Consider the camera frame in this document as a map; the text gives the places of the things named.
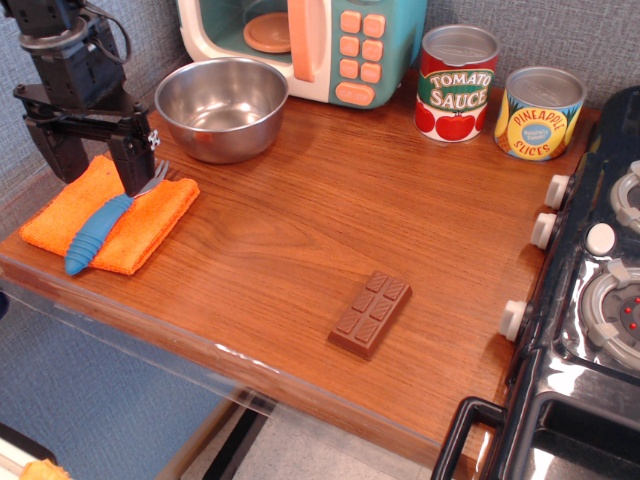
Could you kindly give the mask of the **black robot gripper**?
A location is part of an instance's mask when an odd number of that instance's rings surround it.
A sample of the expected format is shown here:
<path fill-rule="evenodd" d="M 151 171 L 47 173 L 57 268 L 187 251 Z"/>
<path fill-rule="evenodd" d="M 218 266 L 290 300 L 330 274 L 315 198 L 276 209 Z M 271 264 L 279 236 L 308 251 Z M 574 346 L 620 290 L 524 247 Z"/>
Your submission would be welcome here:
<path fill-rule="evenodd" d="M 25 124 L 54 174 L 66 184 L 88 168 L 83 140 L 108 142 L 124 192 L 139 194 L 154 176 L 160 140 L 146 108 L 124 89 L 122 57 L 108 24 L 21 24 L 20 46 L 38 85 L 20 85 Z"/>

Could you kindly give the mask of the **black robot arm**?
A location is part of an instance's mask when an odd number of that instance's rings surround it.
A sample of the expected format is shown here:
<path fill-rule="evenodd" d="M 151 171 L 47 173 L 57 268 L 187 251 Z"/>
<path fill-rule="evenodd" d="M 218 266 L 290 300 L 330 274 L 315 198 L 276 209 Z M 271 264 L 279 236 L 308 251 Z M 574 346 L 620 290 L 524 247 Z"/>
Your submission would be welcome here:
<path fill-rule="evenodd" d="M 120 23 L 88 1 L 4 1 L 19 43 L 40 81 L 14 91 L 32 141 L 54 174 L 70 184 L 89 166 L 84 143 L 107 145 L 126 195 L 152 189 L 155 139 L 146 106 L 125 89 L 129 54 L 118 51 Z"/>

